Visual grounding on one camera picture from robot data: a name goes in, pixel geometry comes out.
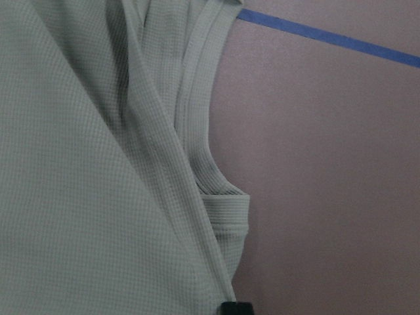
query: fabric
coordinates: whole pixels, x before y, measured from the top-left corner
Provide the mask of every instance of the fabric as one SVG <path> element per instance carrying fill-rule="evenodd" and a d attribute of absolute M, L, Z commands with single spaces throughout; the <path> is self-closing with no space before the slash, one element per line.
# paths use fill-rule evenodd
<path fill-rule="evenodd" d="M 249 194 L 208 144 L 237 0 L 0 1 L 0 314 L 219 314 Z"/>

